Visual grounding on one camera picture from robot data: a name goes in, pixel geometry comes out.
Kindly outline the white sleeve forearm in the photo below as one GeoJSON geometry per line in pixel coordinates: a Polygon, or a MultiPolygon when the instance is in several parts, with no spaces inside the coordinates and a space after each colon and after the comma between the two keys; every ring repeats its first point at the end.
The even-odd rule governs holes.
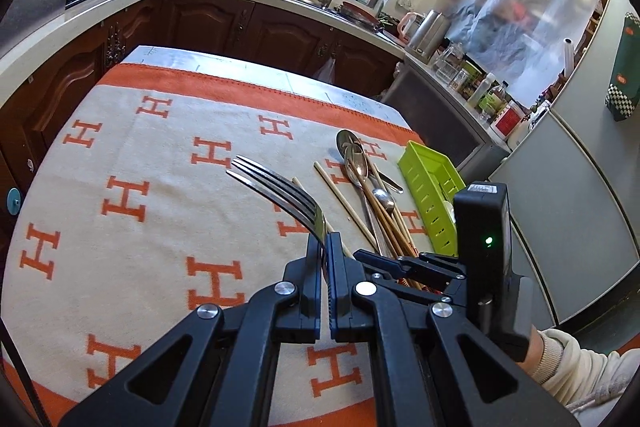
{"type": "Polygon", "coordinates": [[[518,363],[583,426],[599,426],[623,398],[639,369],[639,350],[605,353],[584,349],[559,329],[532,329],[518,363]]]}

